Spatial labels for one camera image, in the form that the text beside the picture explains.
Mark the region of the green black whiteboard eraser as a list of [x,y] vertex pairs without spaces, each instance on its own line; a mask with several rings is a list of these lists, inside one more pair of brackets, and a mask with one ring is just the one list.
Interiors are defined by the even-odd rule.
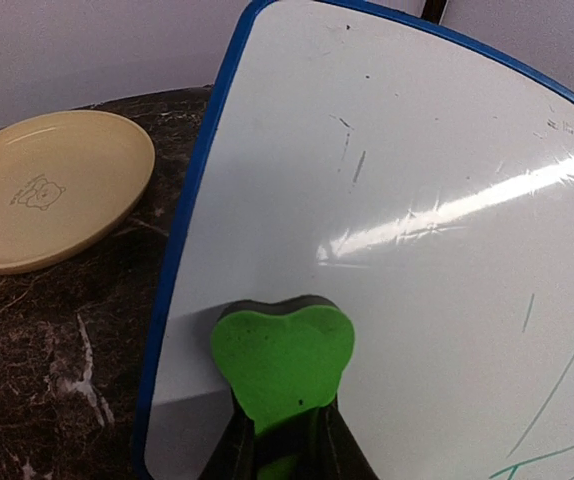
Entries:
[[214,326],[213,361],[255,425],[257,479],[297,479],[312,453],[319,410],[337,397],[355,342],[332,301],[303,295],[226,307]]

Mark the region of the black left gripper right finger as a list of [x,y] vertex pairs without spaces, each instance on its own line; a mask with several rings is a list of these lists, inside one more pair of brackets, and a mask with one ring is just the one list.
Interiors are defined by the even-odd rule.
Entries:
[[338,397],[316,416],[313,452],[296,467],[297,479],[374,479],[375,472],[343,419]]

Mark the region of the blue framed whiteboard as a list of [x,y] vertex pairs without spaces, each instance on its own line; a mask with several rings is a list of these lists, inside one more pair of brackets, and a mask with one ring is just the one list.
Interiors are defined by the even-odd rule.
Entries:
[[196,478],[231,414],[209,333],[318,294],[356,328],[340,408],[383,479],[574,479],[574,93],[366,1],[254,1],[167,242],[133,434]]

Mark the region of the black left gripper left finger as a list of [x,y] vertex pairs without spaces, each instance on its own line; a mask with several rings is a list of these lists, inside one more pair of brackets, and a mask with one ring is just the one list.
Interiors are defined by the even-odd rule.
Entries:
[[257,480],[255,425],[233,390],[232,416],[201,472],[201,480]]

